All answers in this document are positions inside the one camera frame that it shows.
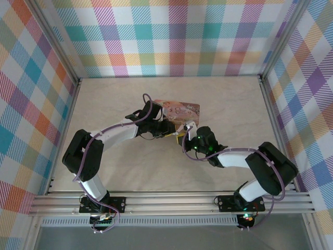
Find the robotic arm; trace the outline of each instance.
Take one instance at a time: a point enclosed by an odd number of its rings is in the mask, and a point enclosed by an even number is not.
[[[227,146],[218,144],[209,127],[197,128],[194,122],[189,122],[184,125],[184,129],[187,131],[185,135],[178,136],[177,139],[189,158],[191,157],[187,152],[195,150],[197,153],[205,154],[206,157],[191,158],[193,160],[207,159],[215,167],[243,167],[253,172],[255,179],[244,183],[234,193],[233,203],[236,204],[237,209],[247,209],[248,206],[252,206],[253,200],[262,195],[278,195],[282,191],[279,177],[286,186],[298,173],[296,166],[269,142],[263,143],[256,150],[238,152],[233,149],[227,150]],[[126,116],[119,124],[112,126],[112,129],[109,127],[109,130],[90,133],[85,130],[76,132],[63,156],[62,163],[81,182],[90,197],[86,206],[94,212],[108,211],[108,208],[101,203],[113,204],[109,192],[98,176],[103,152],[146,132],[150,132],[155,138],[177,134],[175,125],[164,117],[162,107],[151,100],[147,101],[142,110]],[[265,158],[269,159],[270,164],[274,164],[279,173],[278,176],[269,167]]]

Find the black motor joint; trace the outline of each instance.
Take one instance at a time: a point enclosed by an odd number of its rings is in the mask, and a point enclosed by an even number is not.
[[[188,137],[185,138],[186,151],[190,151],[193,149],[198,153],[205,154],[206,157],[220,152],[225,148],[227,148],[227,146],[219,144],[215,138],[214,133],[207,126],[198,128],[197,136],[193,137],[191,141],[188,139]],[[208,162],[214,167],[223,168],[222,164],[217,158],[217,155],[209,158]]]
[[[126,119],[130,119],[131,121],[137,121],[139,119],[144,118],[150,110],[150,101],[147,101],[145,107],[143,109],[139,109],[136,112],[126,116]],[[156,119],[161,112],[162,120]],[[165,115],[162,113],[162,106],[158,103],[152,102],[152,109],[148,117],[136,123],[138,126],[138,131],[136,136],[140,136],[144,133],[151,133],[155,138],[162,138],[168,134],[172,134],[176,132],[175,125],[170,122]]]

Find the plaid wall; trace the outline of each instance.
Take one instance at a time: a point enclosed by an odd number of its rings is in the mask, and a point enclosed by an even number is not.
[[[98,78],[258,74],[297,0],[46,2],[78,75]]]
[[[288,153],[333,249],[333,0],[312,0],[268,80]]]
[[[0,249],[18,249],[74,84],[23,0],[0,1]]]

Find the black bracket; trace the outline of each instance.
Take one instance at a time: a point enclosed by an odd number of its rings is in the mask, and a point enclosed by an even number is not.
[[[217,197],[217,204],[220,212],[263,212],[265,211],[265,204],[262,197],[258,197],[252,202],[248,202],[248,205],[241,209],[235,203],[235,197],[233,195],[219,195]]]
[[[80,214],[98,214],[100,211],[96,211],[94,207],[96,204],[91,201],[88,197],[82,197],[80,200]],[[116,208],[119,213],[123,214],[125,212],[126,207],[126,197],[109,197],[108,205]]]

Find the beige table surface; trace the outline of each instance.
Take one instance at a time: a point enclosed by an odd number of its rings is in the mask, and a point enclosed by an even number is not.
[[[118,123],[143,108],[143,93],[200,104],[199,126],[209,126],[220,144],[276,144],[256,77],[84,79],[61,158],[77,130]],[[112,147],[104,152],[98,174],[111,191],[235,190],[253,179],[244,168],[221,169],[188,159],[173,136],[153,141],[137,137]],[[54,177],[52,191],[80,190],[61,160]]]

